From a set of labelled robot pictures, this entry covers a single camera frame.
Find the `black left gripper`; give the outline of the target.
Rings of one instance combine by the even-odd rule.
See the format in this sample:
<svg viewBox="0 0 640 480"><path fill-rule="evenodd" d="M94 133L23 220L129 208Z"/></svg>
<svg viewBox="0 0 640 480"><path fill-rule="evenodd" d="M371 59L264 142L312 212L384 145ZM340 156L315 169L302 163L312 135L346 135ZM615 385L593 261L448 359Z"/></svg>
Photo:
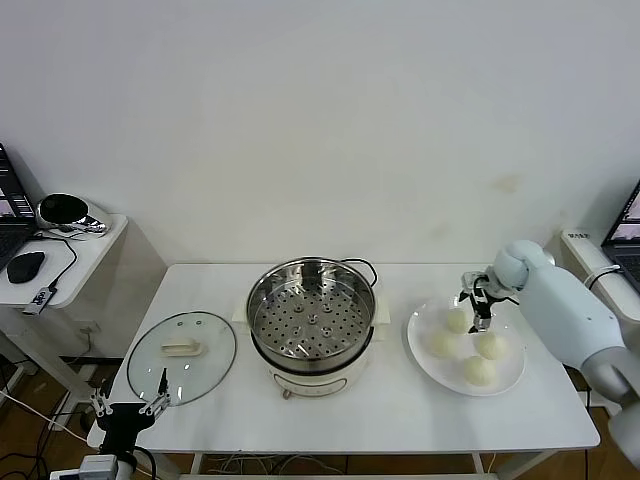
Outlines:
<svg viewBox="0 0 640 480"><path fill-rule="evenodd" d="M164 368L156 397L145 403L114 403L109 405L109 382L103 379L90 395L96 421L105 435L100 444L101 454L132 453L140 432L155 423L154 415L161 415L170 405L167 369Z"/></svg>

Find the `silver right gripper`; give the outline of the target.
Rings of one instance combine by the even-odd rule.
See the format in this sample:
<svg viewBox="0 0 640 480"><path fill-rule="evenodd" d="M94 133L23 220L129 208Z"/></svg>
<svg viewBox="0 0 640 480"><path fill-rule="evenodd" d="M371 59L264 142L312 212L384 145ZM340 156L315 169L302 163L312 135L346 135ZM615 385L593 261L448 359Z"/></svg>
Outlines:
<svg viewBox="0 0 640 480"><path fill-rule="evenodd" d="M503 288L493 269L472 274L472 288L463 289L458 301L469 300L474 312L473 323L469 334L486 332L490 329L493 303L503 300Z"/></svg>

